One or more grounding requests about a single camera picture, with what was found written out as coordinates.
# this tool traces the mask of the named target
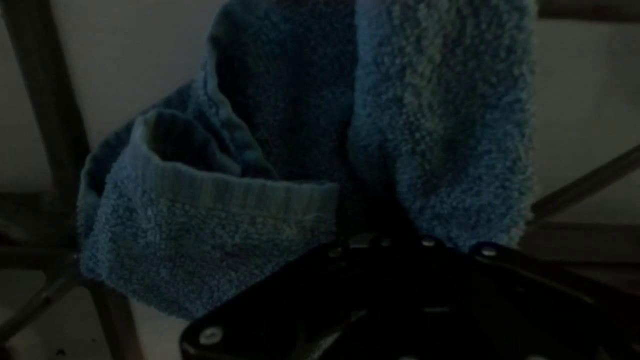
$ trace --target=folded towel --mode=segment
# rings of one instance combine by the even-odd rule
[[[87,158],[82,272],[196,317],[362,230],[514,243],[531,19],[530,0],[230,0],[196,77]]]

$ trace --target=white surface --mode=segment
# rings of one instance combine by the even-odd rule
[[[204,54],[215,0],[54,0],[71,82],[91,142],[189,77]],[[538,25],[538,153],[542,194],[640,142],[640,25],[542,21]],[[47,183],[42,145],[0,29],[0,186]],[[638,222],[640,173],[567,212],[566,220]],[[5,281],[33,283],[23,275]],[[13,292],[0,281],[0,308]],[[133,303],[146,357],[175,360],[183,322]],[[94,310],[73,292],[42,325],[42,349],[108,357]]]

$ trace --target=towel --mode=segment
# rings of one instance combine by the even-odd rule
[[[516,243],[531,0],[230,0],[199,72],[109,134],[82,273],[197,317],[358,232]]]

